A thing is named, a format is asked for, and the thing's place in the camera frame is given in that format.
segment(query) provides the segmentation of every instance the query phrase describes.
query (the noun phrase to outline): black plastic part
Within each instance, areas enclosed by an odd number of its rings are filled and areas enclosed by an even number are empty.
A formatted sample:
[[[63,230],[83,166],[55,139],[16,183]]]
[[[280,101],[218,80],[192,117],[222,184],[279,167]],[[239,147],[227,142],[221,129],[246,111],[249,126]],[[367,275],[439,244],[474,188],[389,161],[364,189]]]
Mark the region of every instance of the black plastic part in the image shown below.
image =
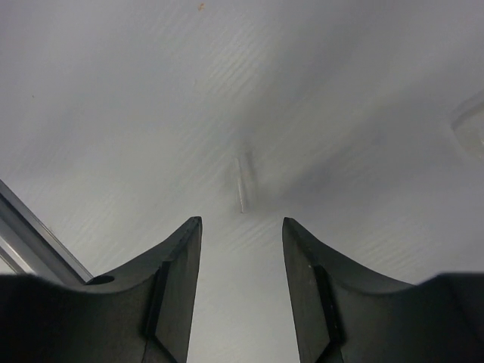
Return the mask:
[[[283,226],[301,363],[482,362],[484,275],[393,280]]]
[[[202,224],[81,287],[0,276],[0,361],[187,360]]]

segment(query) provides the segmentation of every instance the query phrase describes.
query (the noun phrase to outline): white surface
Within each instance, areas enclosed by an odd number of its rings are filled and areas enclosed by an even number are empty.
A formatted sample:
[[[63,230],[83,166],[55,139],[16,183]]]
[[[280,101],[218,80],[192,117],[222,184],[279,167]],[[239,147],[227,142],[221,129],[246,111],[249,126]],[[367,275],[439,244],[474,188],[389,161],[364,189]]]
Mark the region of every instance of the white surface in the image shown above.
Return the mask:
[[[451,130],[484,2],[199,5],[0,3],[0,178],[94,275],[201,215],[189,361],[292,363],[283,216],[405,281],[484,269],[484,165]]]

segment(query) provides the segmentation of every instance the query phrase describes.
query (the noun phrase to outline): gray surface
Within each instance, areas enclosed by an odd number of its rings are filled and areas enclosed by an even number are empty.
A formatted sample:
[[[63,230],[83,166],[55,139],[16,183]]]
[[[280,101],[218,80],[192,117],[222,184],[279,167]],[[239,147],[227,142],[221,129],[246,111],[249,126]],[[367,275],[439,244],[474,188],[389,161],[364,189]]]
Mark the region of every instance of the gray surface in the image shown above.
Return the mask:
[[[0,3],[0,178],[90,272],[201,215],[188,360],[289,363],[283,216],[404,281],[484,269],[484,165],[451,129],[484,3],[199,5]]]

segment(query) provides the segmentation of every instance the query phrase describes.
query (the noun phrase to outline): metal rail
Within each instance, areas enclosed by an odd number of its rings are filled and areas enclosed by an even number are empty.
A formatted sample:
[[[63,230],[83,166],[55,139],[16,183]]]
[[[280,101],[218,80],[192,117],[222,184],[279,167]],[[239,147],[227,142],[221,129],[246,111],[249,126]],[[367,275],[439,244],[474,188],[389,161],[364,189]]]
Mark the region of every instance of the metal rail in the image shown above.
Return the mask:
[[[14,272],[66,285],[92,275],[0,180],[0,257]]]

